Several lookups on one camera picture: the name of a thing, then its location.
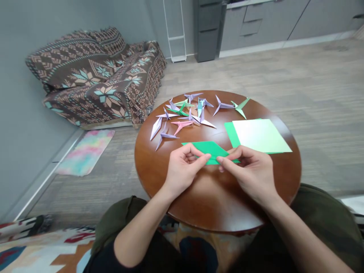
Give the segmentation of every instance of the left hand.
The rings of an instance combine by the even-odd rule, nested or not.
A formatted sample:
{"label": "left hand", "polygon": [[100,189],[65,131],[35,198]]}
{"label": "left hand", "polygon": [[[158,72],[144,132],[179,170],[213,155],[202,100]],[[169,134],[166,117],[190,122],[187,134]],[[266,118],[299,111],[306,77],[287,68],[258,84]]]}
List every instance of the left hand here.
{"label": "left hand", "polygon": [[196,173],[206,165],[210,157],[210,154],[204,154],[197,150],[192,143],[172,151],[169,156],[167,178],[163,189],[172,198],[177,198],[192,184]]}

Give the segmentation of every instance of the white ladder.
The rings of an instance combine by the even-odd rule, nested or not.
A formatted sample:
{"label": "white ladder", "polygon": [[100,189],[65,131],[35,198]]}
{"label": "white ladder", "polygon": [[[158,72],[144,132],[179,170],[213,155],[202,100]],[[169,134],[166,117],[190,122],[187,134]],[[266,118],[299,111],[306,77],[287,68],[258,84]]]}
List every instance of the white ladder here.
{"label": "white ladder", "polygon": [[[184,24],[183,24],[182,0],[179,0],[179,3],[180,3],[180,6],[181,6],[183,35],[181,35],[181,36],[175,36],[175,37],[170,37],[169,34],[168,34],[168,24],[167,24],[166,6],[165,6],[164,0],[163,0],[164,18],[166,19],[167,38],[168,38],[169,52],[171,53],[171,61],[172,61],[172,63],[180,62],[180,61],[186,61],[187,60],[186,39],[185,39],[185,27],[184,27]],[[173,41],[173,40],[179,40],[179,39],[183,39],[183,41],[184,41],[185,54],[184,55],[179,55],[179,56],[173,56],[172,55],[172,50],[171,50],[171,41]]]}

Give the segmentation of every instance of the hand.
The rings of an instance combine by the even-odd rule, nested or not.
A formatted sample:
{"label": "hand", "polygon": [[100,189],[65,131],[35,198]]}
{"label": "hand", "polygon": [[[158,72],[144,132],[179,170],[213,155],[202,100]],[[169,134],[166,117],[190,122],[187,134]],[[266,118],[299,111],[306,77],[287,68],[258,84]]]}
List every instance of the hand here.
{"label": "hand", "polygon": [[197,150],[192,143],[172,151],[169,156],[167,178],[163,189],[172,198],[177,198],[192,184],[196,173],[206,165],[210,157],[210,154],[204,154]]}
{"label": "hand", "polygon": [[228,170],[241,188],[263,208],[280,200],[274,185],[273,162],[269,155],[245,146],[232,149],[226,157],[217,157],[220,172]]}

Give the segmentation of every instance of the origami paper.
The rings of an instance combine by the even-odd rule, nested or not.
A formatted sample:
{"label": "origami paper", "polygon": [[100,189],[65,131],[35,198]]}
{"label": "origami paper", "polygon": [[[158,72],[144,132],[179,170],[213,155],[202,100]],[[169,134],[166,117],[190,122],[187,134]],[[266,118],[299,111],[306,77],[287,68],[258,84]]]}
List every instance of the origami paper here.
{"label": "origami paper", "polygon": [[232,104],[234,104],[235,106],[235,110],[237,110],[245,119],[246,119],[246,116],[242,110],[242,108],[246,105],[246,103],[250,100],[250,98],[246,98],[245,101],[243,101],[241,104],[237,105],[235,102],[231,101]]}
{"label": "origami paper", "polygon": [[158,150],[158,148],[159,148],[160,144],[162,143],[162,139],[163,139],[164,137],[165,137],[165,138],[178,138],[178,137],[176,137],[176,136],[174,136],[174,135],[169,135],[169,134],[167,134],[167,133],[166,133],[166,132],[167,132],[166,125],[167,125],[167,121],[164,123],[163,130],[162,130],[162,131],[161,131],[161,133],[160,133],[160,140],[159,140],[158,145],[157,145],[157,148],[156,148],[155,150]]}
{"label": "origami paper", "polygon": [[177,128],[176,132],[174,133],[174,135],[176,135],[179,131],[182,130],[183,127],[193,124],[193,121],[175,121],[175,122],[171,122],[171,123],[178,125],[178,128]]}
{"label": "origami paper", "polygon": [[219,106],[217,107],[215,113],[212,116],[216,115],[216,113],[219,111],[220,108],[221,109],[234,109],[235,108],[234,105],[222,103],[220,101],[220,99],[217,97],[217,95],[215,95],[215,96],[216,96],[217,102],[219,103]]}
{"label": "origami paper", "polygon": [[175,106],[182,106],[182,105],[183,105],[183,103],[185,103],[185,106],[186,106],[186,107],[192,107],[192,106],[194,106],[193,104],[188,103],[187,101],[188,101],[188,99],[185,99],[185,100],[183,100],[183,101],[181,101],[181,102],[177,102],[177,103],[175,103],[174,105],[175,105]]}
{"label": "origami paper", "polygon": [[202,95],[203,93],[197,93],[197,94],[191,94],[191,95],[187,95],[185,94],[185,97],[188,99],[188,102],[191,103],[191,101],[193,101],[193,99],[199,95]]}
{"label": "origami paper", "polygon": [[214,127],[215,129],[217,129],[215,125],[213,125],[212,123],[210,123],[210,122],[208,122],[207,120],[205,120],[204,108],[202,109],[202,113],[201,113],[201,117],[200,117],[200,118],[199,118],[199,117],[196,117],[196,116],[194,116],[194,115],[192,115],[192,117],[193,117],[195,120],[197,120],[199,123],[201,123],[201,124],[205,124],[205,125],[207,125],[207,126],[211,126],[211,127]]}
{"label": "origami paper", "polygon": [[179,108],[172,102],[173,98],[171,98],[169,100],[169,105],[166,104],[166,106],[172,110],[176,110],[176,111],[179,111]]}
{"label": "origami paper", "polygon": [[196,125],[199,126],[200,123],[195,118],[199,119],[198,117],[191,115],[191,108],[190,108],[190,113],[189,113],[188,117],[182,117],[182,118],[178,118],[178,119],[188,119],[188,121],[193,121]]}
{"label": "origami paper", "polygon": [[218,156],[228,156],[229,153],[226,152],[223,148],[218,146],[214,141],[201,141],[201,142],[191,142],[197,150],[203,152],[204,154],[211,154],[211,158],[207,161],[206,165],[218,165],[216,158]]}
{"label": "origami paper", "polygon": [[264,153],[292,152],[270,119],[232,122],[239,144]]}
{"label": "origami paper", "polygon": [[171,119],[171,117],[174,117],[174,116],[179,116],[179,115],[176,115],[176,114],[168,114],[167,110],[163,107],[164,109],[164,113],[163,115],[159,115],[157,117],[161,117],[161,118],[167,118],[167,120]]}
{"label": "origami paper", "polygon": [[157,121],[153,124],[152,134],[151,134],[151,139],[150,140],[152,140],[154,138],[155,134],[159,131],[161,125],[162,125],[162,117],[159,117],[157,119]]}
{"label": "origami paper", "polygon": [[202,102],[202,106],[209,106],[209,107],[213,107],[213,105],[207,101],[207,99],[200,99],[198,98],[200,102]]}
{"label": "origami paper", "polygon": [[201,113],[204,109],[204,106],[202,105],[202,103],[200,103],[200,100],[197,103],[197,116],[200,117]]}
{"label": "origami paper", "polygon": [[231,146],[233,148],[236,148],[237,146],[240,145],[240,141],[239,141],[238,134],[236,133],[234,124],[232,122],[226,122],[224,125],[225,125],[226,132],[229,136]]}
{"label": "origami paper", "polygon": [[202,110],[205,106],[213,107],[211,103],[209,103],[206,99],[200,99],[198,98],[198,104],[197,104],[197,115],[198,117],[201,116]]}
{"label": "origami paper", "polygon": [[170,108],[168,108],[168,110],[170,110],[170,111],[172,111],[172,112],[175,112],[175,113],[177,113],[178,115],[180,115],[180,116],[188,116],[185,112],[183,112],[183,108],[185,107],[185,104],[182,104],[182,107],[181,107],[181,109],[178,109],[178,110],[176,110],[176,109],[170,109]]}

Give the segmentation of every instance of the gray carpet floor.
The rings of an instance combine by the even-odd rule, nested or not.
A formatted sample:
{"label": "gray carpet floor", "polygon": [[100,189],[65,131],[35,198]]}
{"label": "gray carpet floor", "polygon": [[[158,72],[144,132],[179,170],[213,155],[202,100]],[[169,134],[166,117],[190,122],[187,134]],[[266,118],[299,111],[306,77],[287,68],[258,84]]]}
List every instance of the gray carpet floor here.
{"label": "gray carpet floor", "polygon": [[[279,49],[169,64],[155,106],[173,96],[217,89],[248,96],[276,113],[299,145],[302,182],[334,196],[364,193],[364,42]],[[134,166],[138,131],[115,129],[91,174],[57,175],[29,215],[52,213],[54,228],[96,224],[116,201],[147,199]]]}

